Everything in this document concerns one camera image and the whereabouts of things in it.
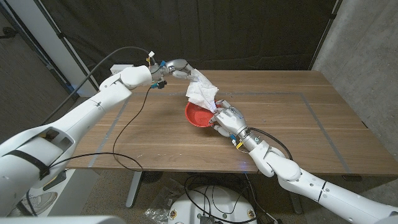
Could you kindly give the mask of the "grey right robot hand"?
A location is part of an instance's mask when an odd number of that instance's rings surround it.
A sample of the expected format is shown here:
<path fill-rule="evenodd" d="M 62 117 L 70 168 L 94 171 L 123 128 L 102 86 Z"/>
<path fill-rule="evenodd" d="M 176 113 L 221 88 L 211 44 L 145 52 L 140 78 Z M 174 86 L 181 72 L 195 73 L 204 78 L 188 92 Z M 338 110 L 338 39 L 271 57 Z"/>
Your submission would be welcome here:
<path fill-rule="evenodd" d="M 270 145 L 261 137 L 255 136 L 248 128 L 244 115 L 236 107 L 231 106 L 226 100 L 215 102 L 216 110 L 209 123 L 223 136 L 236 138 L 236 147 L 245 147 L 248 152 L 262 149 L 270 150 Z"/>

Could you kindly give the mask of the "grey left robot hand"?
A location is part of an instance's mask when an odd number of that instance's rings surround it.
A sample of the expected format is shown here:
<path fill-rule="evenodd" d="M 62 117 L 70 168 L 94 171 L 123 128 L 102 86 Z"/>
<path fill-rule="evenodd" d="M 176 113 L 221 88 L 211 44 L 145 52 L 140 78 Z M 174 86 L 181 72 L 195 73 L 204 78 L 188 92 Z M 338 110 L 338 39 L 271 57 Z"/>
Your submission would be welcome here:
<path fill-rule="evenodd" d="M 151 88 L 164 88 L 167 84 L 166 76 L 172 75 L 175 78 L 191 78 L 193 67 L 185 59 L 175 59 L 168 62 L 162 61 L 160 65 L 155 63 L 150 67 L 152 81 Z"/>

